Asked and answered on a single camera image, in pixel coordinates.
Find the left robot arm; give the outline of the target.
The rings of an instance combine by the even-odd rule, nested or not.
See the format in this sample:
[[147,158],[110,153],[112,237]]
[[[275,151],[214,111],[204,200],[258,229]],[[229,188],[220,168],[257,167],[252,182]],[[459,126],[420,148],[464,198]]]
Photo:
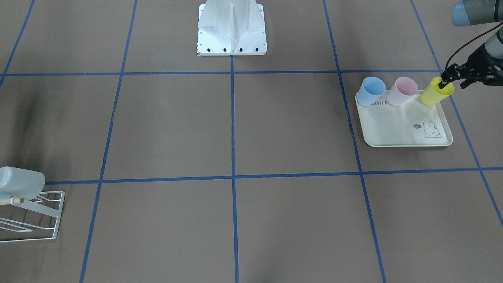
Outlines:
[[458,80],[462,80],[461,88],[467,88],[475,82],[482,82],[487,86],[502,85],[503,62],[503,4],[501,0],[460,0],[455,3],[452,11],[454,26],[473,26],[479,24],[496,23],[496,33],[480,45],[467,59],[458,65],[446,63],[438,88]]

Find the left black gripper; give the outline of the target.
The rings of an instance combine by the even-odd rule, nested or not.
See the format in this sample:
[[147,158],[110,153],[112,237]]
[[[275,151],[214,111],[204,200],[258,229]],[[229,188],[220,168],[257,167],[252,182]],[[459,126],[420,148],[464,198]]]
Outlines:
[[467,88],[475,82],[486,86],[502,86],[502,59],[490,55],[485,47],[478,47],[462,65],[453,63],[441,74],[438,83],[439,93],[448,93],[448,83],[462,80],[461,88]]

